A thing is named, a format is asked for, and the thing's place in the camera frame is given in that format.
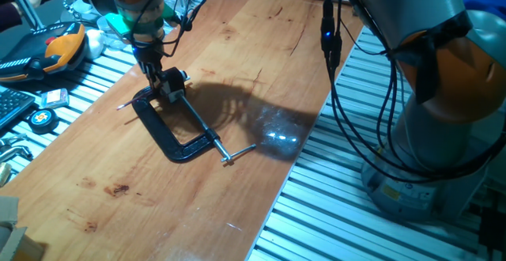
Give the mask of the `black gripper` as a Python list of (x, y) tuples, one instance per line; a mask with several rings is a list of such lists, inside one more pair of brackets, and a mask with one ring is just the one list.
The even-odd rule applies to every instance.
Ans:
[(132, 48), (134, 57), (149, 82), (150, 89), (154, 94), (159, 94), (164, 83), (164, 71), (161, 65), (164, 55), (162, 40), (154, 40), (153, 42), (135, 40), (132, 43)]

